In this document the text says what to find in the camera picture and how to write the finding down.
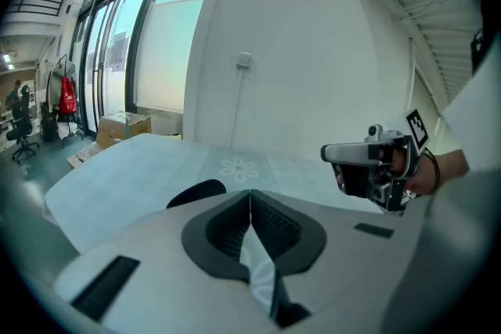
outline ceiling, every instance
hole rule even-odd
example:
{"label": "ceiling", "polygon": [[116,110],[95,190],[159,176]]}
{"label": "ceiling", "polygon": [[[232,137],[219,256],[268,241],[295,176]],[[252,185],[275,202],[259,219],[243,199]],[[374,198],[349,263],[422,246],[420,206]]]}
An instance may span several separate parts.
{"label": "ceiling", "polygon": [[480,0],[394,0],[400,20],[419,30],[436,62],[449,103],[472,75],[470,43],[481,29]]}
{"label": "ceiling", "polygon": [[[38,58],[49,46],[52,38],[37,35],[15,35],[0,38],[0,53],[8,53],[11,63],[16,69],[35,66]],[[3,57],[0,57],[0,73],[9,68]]]}

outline cardboard box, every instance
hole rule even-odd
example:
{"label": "cardboard box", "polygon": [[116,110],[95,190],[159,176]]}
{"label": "cardboard box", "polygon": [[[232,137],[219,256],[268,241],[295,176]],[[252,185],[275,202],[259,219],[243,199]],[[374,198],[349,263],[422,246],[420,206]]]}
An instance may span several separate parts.
{"label": "cardboard box", "polygon": [[151,133],[151,117],[129,112],[116,112],[101,117],[96,142],[103,149],[109,148],[115,139],[127,139],[145,132]]}
{"label": "cardboard box", "polygon": [[70,165],[70,170],[74,170],[75,168],[77,168],[78,166],[89,160],[94,155],[97,155],[102,150],[103,148],[95,142],[79,150],[73,156],[68,157],[68,164]]}

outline red bag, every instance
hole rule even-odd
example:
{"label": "red bag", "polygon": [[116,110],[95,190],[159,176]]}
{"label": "red bag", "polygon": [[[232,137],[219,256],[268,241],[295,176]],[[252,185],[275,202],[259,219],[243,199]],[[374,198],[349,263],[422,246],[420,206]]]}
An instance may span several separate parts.
{"label": "red bag", "polygon": [[61,79],[61,97],[59,98],[59,112],[61,114],[72,114],[77,111],[77,100],[70,78]]}

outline white corrugated ceiling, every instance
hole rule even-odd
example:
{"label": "white corrugated ceiling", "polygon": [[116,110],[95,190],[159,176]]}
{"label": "white corrugated ceiling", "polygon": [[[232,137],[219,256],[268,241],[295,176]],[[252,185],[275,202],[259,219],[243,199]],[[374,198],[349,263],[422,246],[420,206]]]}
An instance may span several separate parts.
{"label": "white corrugated ceiling", "polygon": [[480,0],[396,0],[423,34],[451,102],[471,78],[470,43],[481,29]]}

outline black bracelet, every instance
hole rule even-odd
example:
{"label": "black bracelet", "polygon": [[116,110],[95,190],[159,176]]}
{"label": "black bracelet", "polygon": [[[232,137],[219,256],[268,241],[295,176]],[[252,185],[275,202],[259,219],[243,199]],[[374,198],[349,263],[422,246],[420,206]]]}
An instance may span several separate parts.
{"label": "black bracelet", "polygon": [[437,160],[435,159],[435,156],[433,156],[433,153],[430,152],[430,150],[428,148],[425,148],[425,150],[423,151],[423,154],[431,160],[431,162],[433,163],[433,166],[434,166],[434,169],[435,169],[435,183],[433,185],[433,189],[431,190],[431,193],[434,193],[438,186],[440,185],[440,167],[438,166],[438,162]]}

